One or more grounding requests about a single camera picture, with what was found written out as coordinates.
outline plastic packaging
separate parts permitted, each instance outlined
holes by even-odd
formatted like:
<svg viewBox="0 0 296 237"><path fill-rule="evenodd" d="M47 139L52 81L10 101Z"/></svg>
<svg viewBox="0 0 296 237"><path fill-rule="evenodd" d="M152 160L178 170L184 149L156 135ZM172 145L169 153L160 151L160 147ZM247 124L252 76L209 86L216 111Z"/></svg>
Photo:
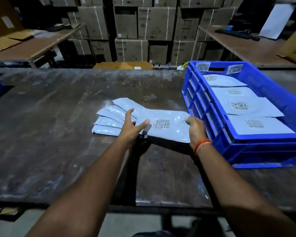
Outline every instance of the plastic packaging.
<svg viewBox="0 0 296 237"><path fill-rule="evenodd" d="M97 112L97 114L111 118L111 119L116 120L117 122L122 123L122 124L124 124L124 122L125 122L125 118L124 119L119 118L117 115L114 115L112 112L108 111L105 107L103 109L99 110Z"/></svg>
<svg viewBox="0 0 296 237"><path fill-rule="evenodd" d="M258 97L250 88L248 87L212 87L213 92L216 96L248 96L252 98Z"/></svg>
<svg viewBox="0 0 296 237"><path fill-rule="evenodd" d="M104 126L111 126L111 127L116 127L116 128L122 128L123 124L117 122L116 120L113 120L108 117L104 116L99 116L97 121L95 122L96 125L104 125Z"/></svg>
<svg viewBox="0 0 296 237"><path fill-rule="evenodd" d="M138 116L136 125L140 125L146 119L149 119L150 124L140 134L190 143L190 126L185 122L189 116L188 113L183 111L148 109Z"/></svg>
<svg viewBox="0 0 296 237"><path fill-rule="evenodd" d="M126 111L124 111L121 107L118 107L117 105L110 105L110 106L107 106L106 109L112 112L114 115L121 118L122 120L125 120ZM136 121L137 119L131 116L131 120Z"/></svg>
<svg viewBox="0 0 296 237"><path fill-rule="evenodd" d="M295 133L273 117L228 115L238 135Z"/></svg>
<svg viewBox="0 0 296 237"><path fill-rule="evenodd" d="M143 107L142 105L139 105L138 103L134 102L133 100L130 100L128 98L119 98L112 100L112 102L121 107L124 111L128 111L131 108L134 108L134 111L132 112L132 116L137 118L138 115L142 110L146 111L147 108Z"/></svg>
<svg viewBox="0 0 296 237"><path fill-rule="evenodd" d="M217 99L227 114L260 117L284 116L283 113L265 97L230 96L226 98L218 95Z"/></svg>
<svg viewBox="0 0 296 237"><path fill-rule="evenodd" d="M247 84L226 75L204 75L205 80L211 87L242 87L247 86Z"/></svg>
<svg viewBox="0 0 296 237"><path fill-rule="evenodd" d="M110 126L103 126L103 125L94 125L92 128L92 133L101 134L101 135L114 135L118 136L122 129L110 127Z"/></svg>

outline hand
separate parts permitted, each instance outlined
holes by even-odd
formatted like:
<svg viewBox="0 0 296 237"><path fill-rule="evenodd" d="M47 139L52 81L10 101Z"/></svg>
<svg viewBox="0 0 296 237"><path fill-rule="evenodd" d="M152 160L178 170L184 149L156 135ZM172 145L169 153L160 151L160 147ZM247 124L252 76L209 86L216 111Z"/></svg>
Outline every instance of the hand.
<svg viewBox="0 0 296 237"><path fill-rule="evenodd" d="M145 129L150 123L150 120L147 119L140 125L135 126L135 123L131 121L131 113L133 111L133 108L127 111L125 115L125 123L123 124L122 130L118 136L118 139L126 143L127 149L129 149L130 146L133 144L134 140L139 135L139 132Z"/></svg>
<svg viewBox="0 0 296 237"><path fill-rule="evenodd" d="M206 137L206 128L204 122L194 116L190 116L185 120L190 125L190 146L194 149L195 145Z"/></svg>

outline orange thread bracelet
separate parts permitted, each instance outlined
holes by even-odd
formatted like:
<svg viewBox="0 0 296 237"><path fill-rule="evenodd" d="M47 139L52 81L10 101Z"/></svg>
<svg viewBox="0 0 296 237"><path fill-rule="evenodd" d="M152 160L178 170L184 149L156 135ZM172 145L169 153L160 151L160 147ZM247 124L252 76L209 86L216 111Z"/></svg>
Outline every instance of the orange thread bracelet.
<svg viewBox="0 0 296 237"><path fill-rule="evenodd" d="M195 145L195 147L194 147L193 152L194 152L195 155L197 155L197 153L196 153L197 147L199 147L199 145L202 144L202 143L204 143L204 142L209 142L209 143L211 143L211 141L210 141L208 138L205 138L205 139L200 140L200 141Z"/></svg>

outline wooden table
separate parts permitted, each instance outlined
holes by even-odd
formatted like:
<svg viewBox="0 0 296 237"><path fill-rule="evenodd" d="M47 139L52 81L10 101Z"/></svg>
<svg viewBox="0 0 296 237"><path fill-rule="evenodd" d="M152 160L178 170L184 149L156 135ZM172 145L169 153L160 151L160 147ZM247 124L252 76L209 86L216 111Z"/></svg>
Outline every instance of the wooden table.
<svg viewBox="0 0 296 237"><path fill-rule="evenodd" d="M258 68L296 68L295 63L276 55L285 42L283 39L275 41L261 37L260 41L254 41L215 32L223 26L200 28L241 60Z"/></svg>
<svg viewBox="0 0 296 237"><path fill-rule="evenodd" d="M115 140L91 132L96 112L113 99L187 111L181 71L4 71L0 81L15 87L0 98L0 201L51 203L63 193ZM126 186L122 172L114 204L123 204L119 197L124 196L126 204L137 207L216 211L206 176L185 148L154 140L136 145L124 168ZM239 172L282 210L296 212L296 167Z"/></svg>
<svg viewBox="0 0 296 237"><path fill-rule="evenodd" d="M72 34L80 31L85 24L80 24L75 29L61 30L50 38L32 38L15 46L0 51L2 62L29 62L32 68L37 68L34 61L52 50L59 43L68 39Z"/></svg>

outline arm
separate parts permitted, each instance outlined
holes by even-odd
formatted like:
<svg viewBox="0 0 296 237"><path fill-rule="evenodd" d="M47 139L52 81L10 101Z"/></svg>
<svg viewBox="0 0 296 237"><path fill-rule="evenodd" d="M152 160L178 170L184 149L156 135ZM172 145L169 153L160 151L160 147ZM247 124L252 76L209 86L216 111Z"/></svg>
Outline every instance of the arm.
<svg viewBox="0 0 296 237"><path fill-rule="evenodd" d="M126 150L149 120L131 122L130 109L120 135L89 169L56 200L29 231L27 237L87 237L99 234Z"/></svg>
<svg viewBox="0 0 296 237"><path fill-rule="evenodd" d="M206 138L203 121L189 117L190 146ZM209 143L197 155L228 221L243 236L296 236L296 224L259 193Z"/></svg>

